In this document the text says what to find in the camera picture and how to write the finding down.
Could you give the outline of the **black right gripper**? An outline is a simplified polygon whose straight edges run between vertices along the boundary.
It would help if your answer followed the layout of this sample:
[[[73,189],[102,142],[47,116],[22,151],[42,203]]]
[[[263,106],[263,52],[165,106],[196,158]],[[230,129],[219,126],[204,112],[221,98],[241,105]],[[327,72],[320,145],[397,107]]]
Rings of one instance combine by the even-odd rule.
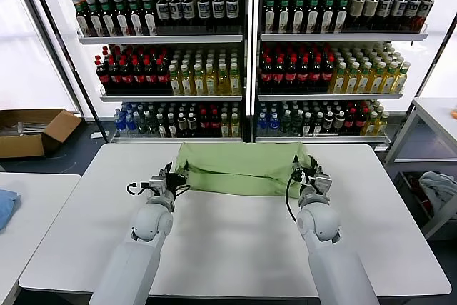
[[[315,189],[315,175],[323,173],[322,166],[317,160],[313,156],[309,156],[309,158],[311,166],[308,169],[302,169],[302,165],[297,155],[293,158],[291,179],[300,184],[299,191],[305,191],[305,189],[309,187]]]

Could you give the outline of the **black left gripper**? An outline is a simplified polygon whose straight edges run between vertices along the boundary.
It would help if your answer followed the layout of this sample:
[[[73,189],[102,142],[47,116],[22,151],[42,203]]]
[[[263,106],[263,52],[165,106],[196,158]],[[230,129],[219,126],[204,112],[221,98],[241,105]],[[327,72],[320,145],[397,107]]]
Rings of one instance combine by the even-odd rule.
[[[180,171],[175,174],[170,174],[171,167],[172,162],[169,162],[164,168],[160,169],[159,176],[166,177],[167,189],[174,197],[177,197],[190,189],[190,186],[187,184],[189,172]]]

